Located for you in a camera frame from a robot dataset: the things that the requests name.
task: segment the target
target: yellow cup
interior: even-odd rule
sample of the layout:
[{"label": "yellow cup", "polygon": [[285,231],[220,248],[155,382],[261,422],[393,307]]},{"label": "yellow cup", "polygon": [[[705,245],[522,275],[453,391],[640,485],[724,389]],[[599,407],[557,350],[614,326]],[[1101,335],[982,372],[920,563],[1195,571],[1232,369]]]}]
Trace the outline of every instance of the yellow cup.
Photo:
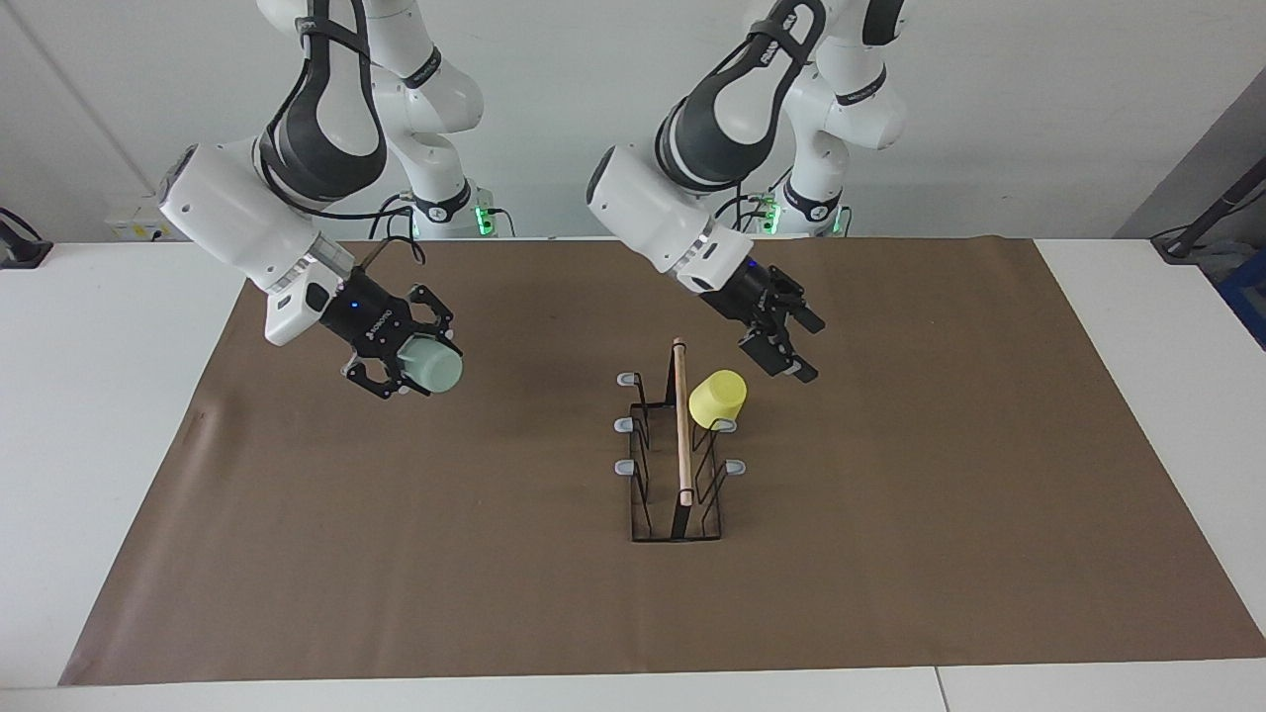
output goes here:
[{"label": "yellow cup", "polygon": [[737,421],[747,400],[747,383],[734,371],[717,371],[690,393],[690,417],[715,429],[717,421]]}]

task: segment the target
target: black wire rack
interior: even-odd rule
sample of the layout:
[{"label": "black wire rack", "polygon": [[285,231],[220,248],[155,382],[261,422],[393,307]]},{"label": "black wire rack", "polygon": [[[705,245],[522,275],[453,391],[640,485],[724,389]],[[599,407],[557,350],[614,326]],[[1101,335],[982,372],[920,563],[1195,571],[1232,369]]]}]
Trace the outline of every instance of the black wire rack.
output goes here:
[{"label": "black wire rack", "polygon": [[741,460],[718,455],[719,436],[733,433],[733,421],[719,419],[710,428],[690,421],[689,448],[691,465],[689,481],[657,475],[651,476],[651,462],[671,461],[677,454],[679,429],[671,426],[685,402],[677,393],[677,359],[668,359],[667,388],[662,402],[648,403],[642,374],[623,372],[617,383],[636,388],[638,399],[629,405],[629,416],[615,421],[615,431],[629,437],[629,457],[615,464],[615,474],[629,480],[629,533],[636,544],[717,541],[722,537],[720,492],[730,476],[747,471]]}]

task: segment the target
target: black cable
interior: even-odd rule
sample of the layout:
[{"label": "black cable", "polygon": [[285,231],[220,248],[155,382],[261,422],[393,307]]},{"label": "black cable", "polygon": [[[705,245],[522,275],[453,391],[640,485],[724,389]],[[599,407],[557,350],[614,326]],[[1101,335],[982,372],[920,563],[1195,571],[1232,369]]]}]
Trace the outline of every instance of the black cable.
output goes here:
[{"label": "black cable", "polygon": [[519,237],[519,231],[514,229],[514,215],[510,214],[505,208],[489,208],[489,215],[505,215],[506,220],[510,220],[510,237]]},{"label": "black cable", "polygon": [[[311,60],[304,60],[304,66],[299,71],[299,80],[295,81],[295,85],[290,89],[290,94],[286,95],[286,99],[281,103],[281,106],[277,108],[277,113],[272,115],[272,119],[263,129],[265,136],[268,138],[268,141],[272,141],[272,137],[276,136],[277,125],[281,124],[282,117],[286,115],[286,109],[289,109],[290,105],[295,103],[295,99],[299,96],[299,92],[303,90],[304,82],[308,80],[308,76],[310,73],[311,73]],[[329,218],[332,220],[372,220],[377,218],[385,218],[391,214],[391,213],[384,213],[382,210],[379,210],[377,213],[327,213],[324,210],[316,210],[290,198],[290,195],[286,194],[286,191],[282,190],[280,185],[277,185],[277,180],[272,175],[272,168],[270,168],[268,162],[262,158],[260,161],[260,172],[263,175],[263,182],[268,184],[268,190],[271,190],[272,194],[276,195],[279,200],[309,215],[314,215],[318,218]]]},{"label": "black cable", "polygon": [[1176,238],[1161,241],[1153,241],[1153,245],[1161,250],[1165,255],[1166,261],[1181,260],[1190,255],[1195,250],[1196,243],[1200,242],[1213,226],[1218,224],[1223,218],[1232,213],[1238,213],[1243,208],[1256,201],[1257,196],[1252,199],[1248,195],[1262,184],[1266,184],[1266,156],[1260,161],[1253,163],[1253,167],[1239,176],[1239,179],[1223,193],[1218,200],[1212,205],[1205,208],[1200,217],[1193,220],[1186,229],[1182,231]]},{"label": "black cable", "polygon": [[782,171],[782,175],[781,175],[781,176],[779,176],[779,180],[774,181],[774,185],[771,185],[771,186],[770,186],[770,190],[768,190],[768,191],[770,191],[770,193],[774,193],[774,189],[775,189],[775,188],[777,188],[780,182],[782,182],[784,180],[786,180],[786,177],[787,177],[789,175],[791,175],[791,168],[794,168],[794,167],[795,167],[795,165],[794,165],[794,163],[793,163],[793,165],[790,165],[790,166],[787,166],[787,170]]},{"label": "black cable", "polygon": [[[391,198],[387,198],[386,200],[384,200],[382,205],[379,207],[379,215],[373,218],[373,224],[370,226],[370,237],[367,239],[370,239],[370,241],[373,239],[373,234],[376,232],[379,232],[379,222],[382,220],[382,218],[384,218],[384,214],[382,214],[384,210],[386,210],[396,200],[404,200],[404,198],[401,198],[400,194],[398,193],[398,194],[392,195]],[[394,218],[395,213],[391,213],[390,217]],[[413,210],[409,210],[409,218],[413,219]],[[390,226],[387,226],[387,233],[389,234],[391,233],[391,227]]]},{"label": "black cable", "polygon": [[724,58],[724,60],[722,60],[722,61],[720,61],[720,63],[719,63],[719,65],[717,65],[717,66],[715,66],[715,67],[713,68],[713,71],[708,73],[708,76],[713,76],[713,75],[719,75],[719,73],[720,73],[720,71],[725,68],[725,65],[728,65],[728,63],[733,62],[733,61],[734,61],[734,57],[738,57],[738,54],[739,54],[741,52],[743,52],[743,49],[747,49],[747,46],[748,46],[748,44],[749,44],[751,42],[752,42],[752,38],[751,38],[751,35],[748,35],[747,38],[744,38],[744,39],[743,39],[743,42],[742,42],[742,43],[741,43],[741,44],[739,44],[738,47],[736,47],[734,49],[732,49],[732,51],[730,51],[730,53],[729,53],[729,54],[727,54],[727,56],[725,56],[725,58]]},{"label": "black cable", "polygon": [[[729,200],[722,203],[720,208],[717,208],[717,212],[713,213],[713,217],[714,218],[720,218],[722,213],[724,213],[725,210],[728,210],[730,205],[738,205],[743,200],[753,200],[753,201],[756,201],[756,200],[760,200],[760,198],[756,196],[756,195],[752,195],[752,194],[736,195],[734,198],[730,198]],[[738,219],[738,217],[739,217],[739,212],[738,212],[738,209],[736,209],[734,218]]]},{"label": "black cable", "polygon": [[418,262],[419,265],[425,265],[427,264],[427,253],[423,252],[422,245],[418,243],[418,233],[415,232],[415,223],[414,223],[414,219],[413,219],[414,212],[409,210],[409,234],[408,236],[391,234],[391,223],[396,218],[399,218],[399,217],[400,215],[391,215],[390,218],[387,218],[387,242],[391,242],[391,241],[408,242],[409,243],[409,250],[413,252],[413,261]]},{"label": "black cable", "polygon": [[379,258],[379,255],[381,255],[382,251],[386,250],[387,245],[391,245],[392,242],[409,243],[409,248],[413,251],[413,261],[423,266],[427,265],[427,253],[422,250],[422,245],[419,245],[417,239],[399,234],[387,234],[385,238],[382,238],[382,242],[380,242],[379,246],[373,248],[372,252],[365,256],[365,260],[361,261],[361,269],[368,271],[370,265],[372,265],[373,261]]},{"label": "black cable", "polygon": [[44,241],[44,238],[39,237],[39,233],[35,232],[35,228],[30,227],[30,223],[28,223],[27,220],[22,219],[22,215],[19,215],[18,213],[14,213],[13,210],[10,210],[8,208],[0,208],[0,215],[4,215],[6,218],[9,218],[14,223],[16,223],[18,227],[20,227],[22,229],[29,232],[30,236],[35,238],[35,242],[43,242]]},{"label": "black cable", "polygon": [[[1233,209],[1228,210],[1225,215],[1223,215],[1222,218],[1219,218],[1219,222],[1229,218],[1231,215],[1234,215],[1236,213],[1239,213],[1239,212],[1243,212],[1243,210],[1248,209],[1250,205],[1252,205],[1253,203],[1257,203],[1258,200],[1261,200],[1263,195],[1266,195],[1266,189],[1262,189],[1257,195],[1253,195],[1251,199],[1248,199],[1248,200],[1241,203],[1239,205],[1236,205]],[[1152,241],[1152,239],[1157,239],[1157,238],[1165,237],[1166,234],[1174,234],[1176,232],[1182,232],[1182,231],[1185,231],[1186,228],[1189,228],[1189,227],[1191,227],[1194,224],[1195,224],[1194,222],[1190,222],[1190,223],[1188,223],[1185,226],[1172,227],[1170,229],[1161,231],[1161,232],[1158,232],[1158,233],[1148,237],[1147,239]]]},{"label": "black cable", "polygon": [[[765,218],[765,217],[768,217],[768,213],[766,213],[765,210],[752,210],[751,213],[743,213],[742,215],[738,217],[738,219],[747,218],[747,226],[749,226],[752,224],[752,218]],[[747,226],[743,226],[743,232],[747,232]]]},{"label": "black cable", "polygon": [[841,205],[839,212],[843,213],[844,210],[848,210],[848,222],[844,223],[843,237],[848,237],[848,228],[853,227],[853,209],[851,205]]}]

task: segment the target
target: white wall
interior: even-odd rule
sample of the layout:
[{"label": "white wall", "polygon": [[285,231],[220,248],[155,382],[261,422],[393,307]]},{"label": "white wall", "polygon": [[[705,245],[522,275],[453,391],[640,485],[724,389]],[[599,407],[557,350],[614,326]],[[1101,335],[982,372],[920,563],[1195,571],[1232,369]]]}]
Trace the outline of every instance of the white wall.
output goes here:
[{"label": "white wall", "polygon": [[[125,161],[153,184],[189,143],[256,134],[298,71],[298,49],[252,0],[0,3],[125,155],[71,156],[30,118],[56,114],[48,98],[27,94],[15,113],[14,98],[0,95],[0,125],[18,127],[3,141],[18,134],[34,163],[13,171],[63,184],[84,166],[134,182]],[[733,0],[423,8],[446,56],[487,96],[485,123],[456,141],[467,172],[533,234],[600,232],[582,194],[601,152],[648,137],[743,34]],[[889,61],[912,120],[890,151],[855,152],[856,233],[1109,237],[1266,65],[1261,0],[922,0],[915,9]],[[786,138],[752,185],[790,161]],[[392,168],[347,207],[372,207],[399,188]],[[0,200],[10,190],[0,182]],[[82,236],[95,229],[91,193],[76,194]],[[58,219],[56,207],[32,210],[35,222]]]},{"label": "white wall", "polygon": [[111,193],[148,188],[0,0],[0,204],[54,241],[105,239]]},{"label": "white wall", "polygon": [[[1142,239],[1191,223],[1263,156],[1266,70],[1161,181],[1115,237]],[[1205,233],[1203,242],[1225,238],[1266,246],[1266,200],[1222,219]]]}]

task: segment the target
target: cup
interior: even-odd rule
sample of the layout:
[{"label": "cup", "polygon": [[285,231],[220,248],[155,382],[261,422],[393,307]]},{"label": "cup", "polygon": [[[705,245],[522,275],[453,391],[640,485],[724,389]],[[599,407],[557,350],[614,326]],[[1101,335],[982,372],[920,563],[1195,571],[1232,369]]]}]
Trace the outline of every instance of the cup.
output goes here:
[{"label": "cup", "polygon": [[717,371],[690,393],[690,417],[704,428],[719,429],[718,421],[737,421],[747,400],[747,383],[730,370]]},{"label": "cup", "polygon": [[406,341],[396,356],[400,359],[400,370],[432,393],[444,393],[462,378],[462,357],[425,336]]}]

